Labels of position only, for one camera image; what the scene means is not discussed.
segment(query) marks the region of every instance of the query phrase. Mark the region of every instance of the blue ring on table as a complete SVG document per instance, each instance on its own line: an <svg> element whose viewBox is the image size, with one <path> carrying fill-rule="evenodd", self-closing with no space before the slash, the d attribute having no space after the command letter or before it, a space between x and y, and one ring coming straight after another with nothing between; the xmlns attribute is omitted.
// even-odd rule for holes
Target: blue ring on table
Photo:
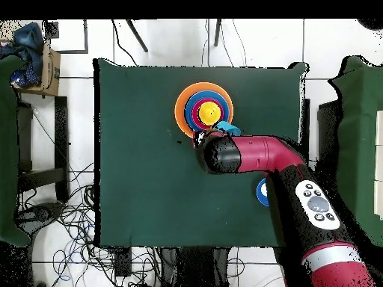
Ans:
<svg viewBox="0 0 383 287"><path fill-rule="evenodd" d="M221 96L219 93L216 93L215 91L211 91L211 90L198 91L197 93L195 93L193 96L191 96L189 98L189 100L186 103L186 107L185 107L186 122L188 123L188 126L190 127L190 129L192 129L194 131L203 131L203 129L201 129L200 127L198 127L194 124L192 116L191 116L193 107L198 102L198 100L203 99L203 98L212 98L212 99L217 100L217 102L224 109L224 117L222 120L228 121L228 119L229 119L229 115L230 115L229 105L227 104L227 101L223 96Z"/></svg>
<svg viewBox="0 0 383 287"><path fill-rule="evenodd" d="M266 184L266 178L262 179L260 183L257 186L257 198L264 206L269 207L269 200L267 199L267 196L262 194L261 188L263 184Z"/></svg>

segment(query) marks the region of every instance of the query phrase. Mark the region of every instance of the blue cloth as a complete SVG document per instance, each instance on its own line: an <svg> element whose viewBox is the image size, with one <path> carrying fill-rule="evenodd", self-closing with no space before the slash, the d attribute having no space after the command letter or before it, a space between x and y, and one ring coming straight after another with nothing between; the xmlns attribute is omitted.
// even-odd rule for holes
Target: blue cloth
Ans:
<svg viewBox="0 0 383 287"><path fill-rule="evenodd" d="M20 87L26 88L41 83L43 47L43 35L36 22L15 30L13 42L0 47L0 57L16 55L25 62L24 66L17 70L11 78Z"/></svg>

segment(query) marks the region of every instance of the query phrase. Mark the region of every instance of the black border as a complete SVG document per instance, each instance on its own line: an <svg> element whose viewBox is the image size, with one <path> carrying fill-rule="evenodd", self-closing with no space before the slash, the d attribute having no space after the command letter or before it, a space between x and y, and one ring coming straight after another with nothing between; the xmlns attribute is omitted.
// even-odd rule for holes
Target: black border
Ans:
<svg viewBox="0 0 383 287"><path fill-rule="evenodd" d="M99 60L93 59L94 69L94 246L100 247L101 239L101 210L100 210L100 180L101 180L101 104L99 87Z"/></svg>

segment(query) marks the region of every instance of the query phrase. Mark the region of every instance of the orange ring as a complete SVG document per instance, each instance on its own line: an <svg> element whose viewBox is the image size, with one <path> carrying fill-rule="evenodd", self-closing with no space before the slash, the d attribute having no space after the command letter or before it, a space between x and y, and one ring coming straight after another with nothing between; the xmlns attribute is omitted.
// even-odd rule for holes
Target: orange ring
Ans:
<svg viewBox="0 0 383 287"><path fill-rule="evenodd" d="M196 84L191 84L178 96L174 107L174 116L176 117L177 125L180 127L181 131L190 138L194 137L194 131L190 129L185 120L185 106L191 96L202 90L212 90L221 94L229 105L229 123L233 120L233 103L231 102L228 93L223 88L219 87L217 84L212 84L211 82L198 82Z"/></svg>

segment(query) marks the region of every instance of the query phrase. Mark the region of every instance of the yellow ring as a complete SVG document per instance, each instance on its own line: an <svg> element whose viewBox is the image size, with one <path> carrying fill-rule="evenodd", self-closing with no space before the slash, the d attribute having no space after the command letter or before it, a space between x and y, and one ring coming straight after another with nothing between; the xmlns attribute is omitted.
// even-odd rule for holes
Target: yellow ring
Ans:
<svg viewBox="0 0 383 287"><path fill-rule="evenodd" d="M198 110L198 117L203 124L212 126L221 117L221 109L214 102L204 102Z"/></svg>

